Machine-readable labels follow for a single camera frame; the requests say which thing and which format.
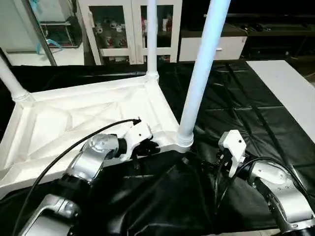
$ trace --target white plastic stand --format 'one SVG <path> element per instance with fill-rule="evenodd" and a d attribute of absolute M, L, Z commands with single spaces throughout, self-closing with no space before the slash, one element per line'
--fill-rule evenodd
<path fill-rule="evenodd" d="M 230 2 L 231 0 L 211 0 L 210 2 L 178 130 L 177 142 L 181 147 L 190 147 L 193 143 L 193 127 L 196 123 Z"/>
<path fill-rule="evenodd" d="M 12 74 L 9 67 L 6 65 L 3 58 L 0 56 L 0 78 L 4 85 L 8 88 L 11 93 L 13 101 L 22 101 L 27 99 L 29 92 L 27 92 L 21 84 L 17 81 L 15 76 Z"/>
<path fill-rule="evenodd" d="M 0 77 L 17 102 L 0 143 L 0 199 L 12 190 L 32 185 L 44 168 L 74 142 L 119 120 L 141 118 L 145 121 L 161 152 L 187 151 L 193 142 L 192 130 L 229 2 L 211 0 L 180 127 L 158 86 L 156 0 L 148 2 L 148 72 L 145 76 L 28 96 L 0 60 Z M 118 125 L 104 133 L 121 137 L 131 126 Z M 42 182 L 59 178 L 81 146 L 60 160 Z M 119 162 L 114 158 L 106 165 Z"/>

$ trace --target cable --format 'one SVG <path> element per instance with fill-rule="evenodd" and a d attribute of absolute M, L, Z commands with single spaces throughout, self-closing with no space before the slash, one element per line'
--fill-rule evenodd
<path fill-rule="evenodd" d="M 219 208 L 220 208 L 220 205 L 223 201 L 223 198 L 225 197 L 227 191 L 229 190 L 230 186 L 232 185 L 232 183 L 234 182 L 234 180 L 236 179 L 236 177 L 238 176 L 238 174 L 245 168 L 247 167 L 248 165 L 251 165 L 253 164 L 254 162 L 256 161 L 270 161 L 270 162 L 274 162 L 278 165 L 280 165 L 281 167 L 283 167 L 287 172 L 289 172 L 289 174 L 292 176 L 292 178 L 295 180 L 295 182 L 299 185 L 300 187 L 300 190 L 302 190 L 302 194 L 304 195 L 304 197 L 306 198 L 306 200 L 308 202 L 310 202 L 310 197 L 305 189 L 305 187 L 303 186 L 303 184 L 301 183 L 301 181 L 299 180 L 299 178 L 294 174 L 294 172 L 289 169 L 287 166 L 285 166 L 283 163 L 281 163 L 280 161 L 278 160 L 275 160 L 273 158 L 270 158 L 270 157 L 257 157 L 256 159 L 253 159 L 253 160 L 250 160 L 248 161 L 247 163 L 245 163 L 244 165 L 242 165 L 235 173 L 235 175 L 232 177 L 230 183 L 228 184 L 228 186 L 225 188 L 224 192 L 222 193 L 221 195 L 221 198 L 220 198 L 220 201 L 218 202 L 218 206 L 216 208 L 216 211 L 218 212 Z"/>
<path fill-rule="evenodd" d="M 25 200 L 24 200 L 24 203 L 21 207 L 21 210 L 19 212 L 19 215 L 16 219 L 16 222 L 15 222 L 15 225 L 14 225 L 14 228 L 13 228 L 13 232 L 12 232 L 12 236 L 16 236 L 17 235 L 17 230 L 18 230 L 18 227 L 19 227 L 19 224 L 20 224 L 20 221 L 21 221 L 21 218 L 22 218 L 22 215 L 23 215 L 23 212 L 26 208 L 26 205 L 28 203 L 28 201 L 30 200 L 30 197 L 31 197 L 31 194 L 33 193 L 34 189 L 36 188 L 36 186 L 39 184 L 39 182 L 43 179 L 43 177 L 45 176 L 45 174 L 47 174 L 47 172 L 61 159 L 63 158 L 68 152 L 70 152 L 72 149 L 74 149 L 76 146 L 78 146 L 80 143 L 84 142 L 85 140 L 93 137 L 95 134 L 98 134 L 106 129 L 109 129 L 115 125 L 118 125 L 118 124 L 122 124 L 122 123 L 126 123 L 126 122 L 139 122 L 140 120 L 139 119 L 125 119 L 125 120 L 121 120 L 121 121 L 118 121 L 118 122 L 115 122 L 115 123 L 112 123 L 108 126 L 105 126 L 95 132 L 93 132 L 92 134 L 89 134 L 88 136 L 82 138 L 81 140 L 77 141 L 76 143 L 74 143 L 73 145 L 71 145 L 68 149 L 66 149 L 63 153 L 61 153 L 58 157 L 56 157 L 55 160 L 53 160 L 45 169 L 44 171 L 38 176 L 38 178 L 35 180 L 34 184 L 32 185 L 29 193 L 27 194 Z"/>
<path fill-rule="evenodd" d="M 188 151 L 187 153 L 193 154 L 193 156 L 195 156 L 195 158 L 192 159 L 192 158 L 190 158 L 189 155 L 187 155 L 186 159 L 191 160 L 191 161 L 197 161 L 197 163 L 199 163 L 200 166 L 207 171 L 207 173 L 212 172 L 215 169 L 215 165 L 212 162 L 209 162 L 209 161 L 203 159 L 202 156 L 200 156 L 198 153 L 195 153 L 192 151 Z"/>
<path fill-rule="evenodd" d="M 220 173 L 221 173 L 221 169 L 223 164 L 225 163 L 224 161 L 224 156 L 221 156 L 222 159 L 220 159 L 220 164 L 217 170 L 217 174 L 215 176 L 215 186 L 214 186 L 214 210 L 215 210 L 215 214 L 217 214 L 217 200 L 218 200 L 218 184 L 219 184 L 219 178 L 220 178 Z"/>

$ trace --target white cabinet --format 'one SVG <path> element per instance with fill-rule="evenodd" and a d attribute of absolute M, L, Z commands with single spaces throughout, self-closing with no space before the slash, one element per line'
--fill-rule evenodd
<path fill-rule="evenodd" d="M 97 65 L 146 62 L 147 0 L 78 0 Z M 177 61 L 182 0 L 157 0 L 157 56 Z"/>
<path fill-rule="evenodd" d="M 215 60 L 237 60 L 245 45 L 246 36 L 221 37 Z M 182 38 L 179 61 L 195 61 L 201 42 L 201 37 Z"/>

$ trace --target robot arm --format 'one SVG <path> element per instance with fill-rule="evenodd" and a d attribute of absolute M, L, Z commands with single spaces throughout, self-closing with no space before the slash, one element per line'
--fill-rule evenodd
<path fill-rule="evenodd" d="M 150 138 L 148 125 L 140 122 L 121 139 L 113 134 L 97 134 L 88 139 L 59 180 L 56 193 L 43 199 L 20 235 L 73 235 L 71 227 L 81 213 L 80 205 L 104 168 L 104 162 L 118 157 L 129 160 L 133 150 Z"/>
<path fill-rule="evenodd" d="M 225 132 L 219 141 L 220 149 L 231 154 L 229 177 L 244 161 L 246 145 L 238 130 Z M 256 188 L 266 200 L 282 233 L 306 232 L 315 226 L 315 215 L 305 198 L 283 167 L 272 162 L 257 161 L 247 170 L 248 184 Z"/>

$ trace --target wrinkled fabric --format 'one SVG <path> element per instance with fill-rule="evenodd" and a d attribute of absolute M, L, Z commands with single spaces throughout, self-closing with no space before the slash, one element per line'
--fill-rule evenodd
<path fill-rule="evenodd" d="M 33 92 L 135 77 L 143 75 L 145 70 L 144 66 L 21 66 L 14 67 L 13 73 L 26 89 Z M 192 70 L 193 64 L 162 64 L 158 67 L 161 90 L 178 121 Z M 0 120 L 0 131 L 3 132 L 13 103 L 10 94 L 1 86 L 0 89 L 3 106 L 8 112 Z M 199 139 L 199 136 L 217 140 L 224 131 L 231 129 L 241 132 L 252 154 L 272 157 L 294 168 L 314 204 L 315 145 L 244 62 L 213 65 L 198 113 L 192 150 L 214 162 L 217 145 L 207 138 Z M 160 154 L 156 162 L 153 157 L 143 158 L 141 161 L 147 167 L 142 173 L 134 173 L 129 164 L 109 167 L 108 175 L 100 180 L 102 184 L 91 193 L 91 207 L 86 210 L 90 214 L 82 216 L 81 231 L 93 226 L 100 235 L 204 235 L 276 227 L 263 197 L 241 179 L 236 179 L 228 191 L 214 222 L 212 174 L 204 176 L 198 165 L 185 163 L 183 156 L 177 155 L 175 152 Z M 44 193 L 51 191 L 53 184 L 39 187 L 42 191 L 34 195 L 34 204 L 30 204 L 25 219 Z M 22 194 L 0 204 L 0 226 L 7 233 L 1 235 L 9 235 L 24 197 Z"/>

